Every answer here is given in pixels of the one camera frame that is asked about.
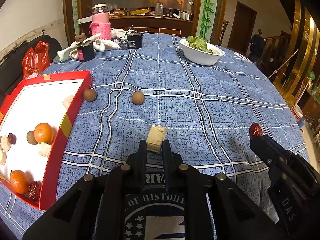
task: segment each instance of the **bucket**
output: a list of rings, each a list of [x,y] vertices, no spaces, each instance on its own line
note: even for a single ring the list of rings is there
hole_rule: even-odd
[[[292,109],[292,113],[297,122],[303,117],[303,112],[298,105]]]

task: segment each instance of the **brown round fruit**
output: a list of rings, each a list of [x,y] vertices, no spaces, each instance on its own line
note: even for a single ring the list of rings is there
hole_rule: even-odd
[[[250,140],[252,139],[253,136],[261,136],[263,137],[263,131],[257,123],[253,123],[250,125],[249,128],[249,135],[250,135]]]
[[[34,136],[34,131],[29,131],[27,133],[27,141],[30,144],[37,144],[37,141],[36,141],[35,136]]]
[[[33,135],[37,143],[44,142],[50,144],[53,140],[54,131],[51,125],[46,122],[42,122],[36,126]]]
[[[16,144],[17,142],[17,138],[14,134],[12,133],[9,133],[8,134],[8,141],[11,143],[11,144]]]
[[[38,201],[40,197],[40,184],[37,181],[33,181],[28,187],[28,196],[33,201]]]
[[[88,102],[92,102],[94,100],[96,100],[97,98],[97,92],[94,89],[89,89],[87,88],[84,91],[84,99]]]
[[[131,97],[132,103],[135,105],[142,105],[144,103],[144,94],[140,91],[135,91]]]
[[[27,193],[30,183],[23,171],[20,171],[20,170],[12,171],[10,173],[10,182],[15,192],[21,195]]]

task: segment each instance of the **tangerine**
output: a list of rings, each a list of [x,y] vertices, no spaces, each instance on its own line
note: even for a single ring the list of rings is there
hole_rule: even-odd
[[[51,125],[46,122],[38,124],[34,131],[34,137],[37,143],[47,143],[50,144],[53,140],[54,131]]]
[[[23,171],[20,171],[20,170],[11,171],[10,182],[11,182],[12,188],[17,193],[22,195],[27,193],[30,183]]]

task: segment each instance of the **pink liquid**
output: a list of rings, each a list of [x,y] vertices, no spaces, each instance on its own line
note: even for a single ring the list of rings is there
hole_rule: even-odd
[[[92,21],[99,22],[99,23],[108,23],[109,22],[109,14],[108,13],[93,14]]]

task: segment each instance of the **door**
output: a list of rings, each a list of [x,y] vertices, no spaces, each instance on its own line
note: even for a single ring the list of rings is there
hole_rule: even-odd
[[[246,54],[251,39],[257,12],[237,2],[235,18],[229,38],[228,47]]]

